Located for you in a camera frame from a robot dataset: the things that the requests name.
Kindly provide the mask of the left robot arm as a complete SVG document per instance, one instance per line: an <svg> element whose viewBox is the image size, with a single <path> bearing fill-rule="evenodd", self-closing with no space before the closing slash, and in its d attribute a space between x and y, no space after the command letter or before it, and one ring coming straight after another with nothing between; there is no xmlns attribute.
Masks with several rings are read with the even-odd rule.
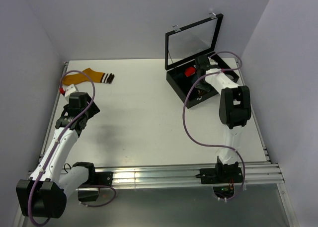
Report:
<svg viewBox="0 0 318 227"><path fill-rule="evenodd" d="M24 216L57 219L63 214L68 197L78 187L96 183L95 167L90 162L75 163L65 176L61 172L87 121L98 112L88 93L75 91L68 96L68 104L56 121L53 139L40 164L27 180L19 180L16 186Z"/></svg>

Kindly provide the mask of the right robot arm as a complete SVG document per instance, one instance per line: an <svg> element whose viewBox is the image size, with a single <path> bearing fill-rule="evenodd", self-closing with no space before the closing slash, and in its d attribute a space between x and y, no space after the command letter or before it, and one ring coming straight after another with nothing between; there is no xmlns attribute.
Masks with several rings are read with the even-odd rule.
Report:
<svg viewBox="0 0 318 227"><path fill-rule="evenodd" d="M242 170L237 153L243 127L251 118L250 90L246 85L232 81L218 65L212 65L207 56L195 58L199 84L207 84L220 95L219 118L224 125L224 144L214 168L219 182L233 179L241 182Z"/></svg>

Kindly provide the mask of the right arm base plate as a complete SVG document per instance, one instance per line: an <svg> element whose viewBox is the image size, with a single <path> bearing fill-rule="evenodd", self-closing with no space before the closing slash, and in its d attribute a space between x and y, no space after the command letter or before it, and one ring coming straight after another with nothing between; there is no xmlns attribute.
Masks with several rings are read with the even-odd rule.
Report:
<svg viewBox="0 0 318 227"><path fill-rule="evenodd" d="M196 178L201 180L201 184L229 184L231 181L234 183L241 183L243 181L243 174L240 167L233 165L219 165L216 164L214 168L202 168Z"/></svg>

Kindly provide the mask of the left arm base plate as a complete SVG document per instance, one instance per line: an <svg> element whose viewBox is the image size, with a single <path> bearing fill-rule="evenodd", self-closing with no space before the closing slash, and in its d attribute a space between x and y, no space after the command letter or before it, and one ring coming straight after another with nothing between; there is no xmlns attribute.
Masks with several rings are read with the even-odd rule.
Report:
<svg viewBox="0 0 318 227"><path fill-rule="evenodd" d="M112 186L113 172L103 171L97 172L94 178L94 185L98 186Z"/></svg>

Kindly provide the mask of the mustard yellow sock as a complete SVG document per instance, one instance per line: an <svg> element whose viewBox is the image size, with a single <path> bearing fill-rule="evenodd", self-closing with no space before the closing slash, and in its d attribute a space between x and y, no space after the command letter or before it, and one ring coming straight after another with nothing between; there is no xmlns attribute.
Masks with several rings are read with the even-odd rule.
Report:
<svg viewBox="0 0 318 227"><path fill-rule="evenodd" d="M111 84L115 78L115 74L113 73L103 73L103 72L96 72L91 68L87 68L84 71L84 75L82 73L77 73L75 75L66 75L62 81L63 85L71 85L71 84L80 84L86 81L90 81L90 79L94 83L108 83Z"/></svg>

